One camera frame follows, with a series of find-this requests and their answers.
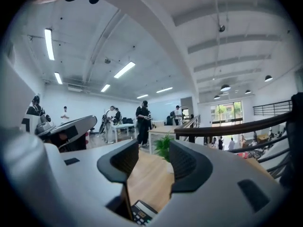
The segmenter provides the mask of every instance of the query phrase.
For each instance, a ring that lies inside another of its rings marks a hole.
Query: pants
[[[138,129],[139,129],[139,134],[137,137],[138,144],[146,144],[148,140],[148,129],[149,129],[149,124],[147,121],[145,122],[138,122]]]
[[[110,123],[105,124],[105,142],[113,141],[113,128]]]

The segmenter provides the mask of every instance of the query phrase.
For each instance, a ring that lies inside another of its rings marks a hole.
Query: calculator
[[[133,220],[138,225],[148,225],[148,223],[152,220],[153,217],[158,213],[147,203],[138,200],[132,206]]]

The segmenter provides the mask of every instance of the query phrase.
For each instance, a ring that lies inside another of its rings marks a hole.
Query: white pants
[[[105,142],[113,142],[113,127],[110,123],[105,124]]]

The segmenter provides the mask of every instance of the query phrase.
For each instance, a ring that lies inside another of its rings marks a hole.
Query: security camera
[[[224,25],[220,25],[219,26],[219,32],[222,33],[225,31],[225,26]]]

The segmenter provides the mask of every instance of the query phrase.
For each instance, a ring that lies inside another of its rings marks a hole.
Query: ceiling vent
[[[72,91],[72,92],[78,92],[78,93],[83,91],[81,86],[70,85],[70,84],[68,85],[68,90]]]

